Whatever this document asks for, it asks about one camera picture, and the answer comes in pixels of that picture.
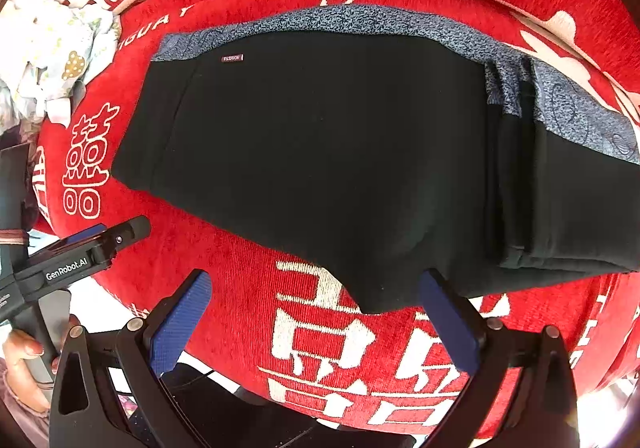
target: black cable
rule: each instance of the black cable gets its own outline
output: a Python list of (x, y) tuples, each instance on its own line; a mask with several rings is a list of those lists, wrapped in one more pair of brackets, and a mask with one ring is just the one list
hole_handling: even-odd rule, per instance
[[(215, 370), (212, 368), (209, 372), (205, 372), (204, 374), (201, 374), (199, 376), (197, 376), (196, 378), (193, 378), (193, 380), (191, 381), (187, 381), (186, 383), (180, 384), (178, 386), (174, 386), (174, 388), (170, 388), (169, 390), (171, 392), (175, 392), (176, 390), (181, 390), (183, 388), (185, 388), (186, 386), (189, 386), (190, 384), (195, 383), (196, 381), (200, 381), (204, 378), (207, 378), (208, 376), (212, 375), (215, 372)], [(131, 394), (130, 392), (119, 392), (116, 391), (117, 395), (119, 396), (124, 396), (125, 398), (135, 398), (135, 396), (133, 394)]]

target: blanket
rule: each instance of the blanket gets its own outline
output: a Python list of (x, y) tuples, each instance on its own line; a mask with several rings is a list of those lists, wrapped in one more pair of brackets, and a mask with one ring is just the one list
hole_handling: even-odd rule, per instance
[[(110, 176), (164, 35), (337, 3), (434, 13), (551, 64), (635, 128), (640, 121), (640, 35), (620, 0), (61, 1), (129, 9), (122, 15), (124, 38), (114, 62), (88, 87), (69, 129), (43, 128), (34, 188), (53, 231), (68, 235), (97, 221), (113, 225), (147, 215), (151, 236), (124, 250), (97, 280), (145, 316), (192, 268), (209, 271), (213, 300), (188, 351), (252, 392), (356, 428), (428, 434), (466, 376), (451, 365), (421, 309), (364, 315), (321, 266), (235, 237)], [(330, 89), (331, 82), (320, 78), (318, 86)], [(603, 195), (615, 196), (613, 186)], [(613, 274), (488, 295), (474, 304), (483, 316), (501, 317), (509, 327), (557, 324), (583, 394), (638, 365), (639, 295), (639, 275)], [(480, 436), (496, 428), (514, 377)]]

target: white cloth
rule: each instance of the white cloth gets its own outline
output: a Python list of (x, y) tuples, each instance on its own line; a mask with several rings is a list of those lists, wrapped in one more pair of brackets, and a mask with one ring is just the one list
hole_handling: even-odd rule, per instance
[(33, 132), (47, 115), (67, 127), (75, 82), (112, 61), (120, 17), (55, 0), (8, 0), (0, 12), (0, 134), (20, 122)]

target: metal pin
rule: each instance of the metal pin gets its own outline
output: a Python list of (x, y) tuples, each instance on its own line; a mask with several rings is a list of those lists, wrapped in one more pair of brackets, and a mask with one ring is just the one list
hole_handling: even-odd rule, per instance
[(499, 318), (488, 318), (486, 324), (489, 329), (493, 329), (494, 331), (499, 331), (500, 329), (502, 329), (502, 327), (504, 327), (502, 320), (500, 320)]
[(144, 320), (142, 318), (132, 318), (127, 323), (127, 329), (129, 329), (130, 331), (135, 332), (135, 331), (139, 330), (144, 324), (145, 324), (145, 322), (144, 322)]
[(558, 330), (558, 327), (556, 327), (555, 325), (548, 325), (545, 329), (545, 332), (551, 336), (551, 338), (559, 338), (560, 337), (560, 331)]
[(71, 336), (71, 338), (78, 338), (78, 336), (81, 335), (82, 332), (84, 332), (84, 328), (81, 325), (76, 325), (75, 327), (71, 327), (69, 336)]

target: blue gripper pad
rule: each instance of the blue gripper pad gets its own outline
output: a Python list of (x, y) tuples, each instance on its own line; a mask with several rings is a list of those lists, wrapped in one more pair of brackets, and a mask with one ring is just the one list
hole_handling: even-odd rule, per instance
[(453, 364), (473, 376), (480, 366), (481, 346), (455, 303), (429, 271), (420, 278), (420, 301)]
[(211, 278), (201, 271), (153, 337), (149, 365), (160, 377), (173, 370), (211, 300)]

